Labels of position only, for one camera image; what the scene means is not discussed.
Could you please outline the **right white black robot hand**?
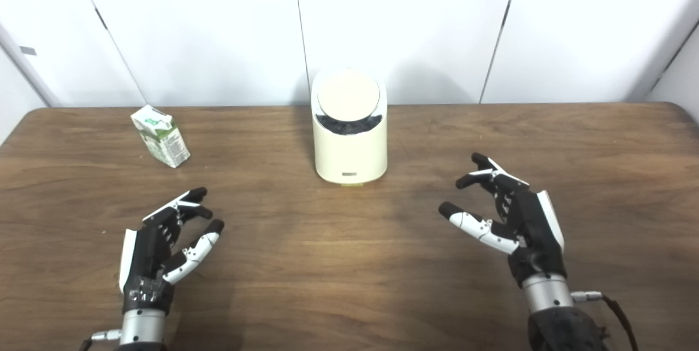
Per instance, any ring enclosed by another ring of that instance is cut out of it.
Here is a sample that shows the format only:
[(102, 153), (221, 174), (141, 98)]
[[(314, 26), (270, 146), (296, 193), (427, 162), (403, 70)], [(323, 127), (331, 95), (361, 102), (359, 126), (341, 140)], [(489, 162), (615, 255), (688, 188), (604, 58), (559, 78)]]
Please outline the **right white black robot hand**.
[(531, 185), (478, 152), (471, 155), (478, 169), (457, 179), (457, 189), (479, 185), (494, 199), (499, 220), (468, 212), (452, 202), (439, 205), (439, 213), (455, 227), (486, 246), (508, 256), (510, 273), (522, 288), (537, 275), (567, 277), (562, 254), (565, 241), (547, 191)]

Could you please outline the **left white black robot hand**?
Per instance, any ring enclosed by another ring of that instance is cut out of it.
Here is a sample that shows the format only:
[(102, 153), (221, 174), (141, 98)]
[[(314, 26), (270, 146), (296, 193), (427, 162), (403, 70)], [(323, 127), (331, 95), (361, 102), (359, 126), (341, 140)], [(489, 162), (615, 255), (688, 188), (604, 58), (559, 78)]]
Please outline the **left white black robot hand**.
[[(138, 230), (126, 229), (122, 247), (119, 289), (122, 313), (155, 310), (170, 313), (175, 286), (192, 273), (212, 251), (225, 223), (202, 205), (206, 187), (185, 191), (145, 215)], [(178, 249), (182, 228), (195, 218), (210, 223), (194, 241)]]

